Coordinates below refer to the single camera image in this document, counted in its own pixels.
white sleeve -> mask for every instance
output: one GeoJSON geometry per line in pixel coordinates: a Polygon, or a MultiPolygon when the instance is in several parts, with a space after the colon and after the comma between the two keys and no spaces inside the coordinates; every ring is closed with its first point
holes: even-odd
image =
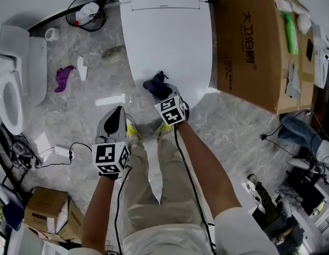
{"type": "Polygon", "coordinates": [[[102,255],[102,254],[94,249],[77,248],[77,249],[70,249],[69,255],[102,255]]]}
{"type": "Polygon", "coordinates": [[[279,255],[254,218],[243,208],[228,209],[215,220],[217,253],[233,255],[279,255]]]}

person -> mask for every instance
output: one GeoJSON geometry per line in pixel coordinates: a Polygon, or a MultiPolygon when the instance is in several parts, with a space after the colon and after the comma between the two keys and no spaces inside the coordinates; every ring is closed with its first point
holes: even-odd
{"type": "Polygon", "coordinates": [[[298,221],[293,216],[280,213],[255,174],[250,174],[247,178],[254,184],[266,211],[265,220],[257,220],[260,227],[276,245],[280,255],[297,253],[303,241],[303,230],[299,227],[298,221]]]}
{"type": "Polygon", "coordinates": [[[329,183],[329,141],[323,140],[310,125],[290,115],[283,116],[281,124],[283,127],[278,137],[308,148],[313,157],[324,164],[319,166],[320,174],[323,174],[329,183]]]}
{"type": "MultiPolygon", "coordinates": [[[[131,154],[121,191],[118,233],[126,255],[210,255],[206,228],[172,127],[162,124],[156,131],[158,161],[163,178],[158,202],[148,181],[147,153],[131,118],[127,120],[131,154]]],[[[278,254],[274,244],[235,196],[222,165],[194,133],[187,121],[178,132],[215,223],[217,254],[278,254]]],[[[82,248],[70,255],[104,254],[114,181],[101,176],[83,222],[82,248]]]]}

blue jeans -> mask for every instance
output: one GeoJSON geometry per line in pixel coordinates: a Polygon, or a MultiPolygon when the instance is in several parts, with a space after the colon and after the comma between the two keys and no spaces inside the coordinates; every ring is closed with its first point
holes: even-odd
{"type": "Polygon", "coordinates": [[[279,138],[289,140],[297,145],[308,148],[312,155],[316,157],[323,139],[311,126],[288,115],[281,119],[281,123],[285,129],[279,132],[279,138]]]}

marker cube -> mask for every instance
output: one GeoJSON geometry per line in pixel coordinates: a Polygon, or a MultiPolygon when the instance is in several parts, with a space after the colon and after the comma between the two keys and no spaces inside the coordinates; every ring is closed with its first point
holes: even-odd
{"type": "Polygon", "coordinates": [[[130,152],[125,142],[92,145],[92,163],[101,174],[115,174],[124,170],[130,152]]]}
{"type": "Polygon", "coordinates": [[[180,96],[174,96],[155,105],[156,110],[167,125],[185,120],[184,105],[180,96]]]}

beige pants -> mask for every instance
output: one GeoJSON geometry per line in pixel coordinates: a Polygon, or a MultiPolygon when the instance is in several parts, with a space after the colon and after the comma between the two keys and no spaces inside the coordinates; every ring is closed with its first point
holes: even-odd
{"type": "Polygon", "coordinates": [[[130,137],[132,170],[121,194],[120,234],[122,240],[145,228],[165,224],[196,224],[203,226],[191,182],[173,131],[162,131],[158,138],[158,162],[163,188],[160,204],[148,180],[149,162],[142,142],[130,137]]]}

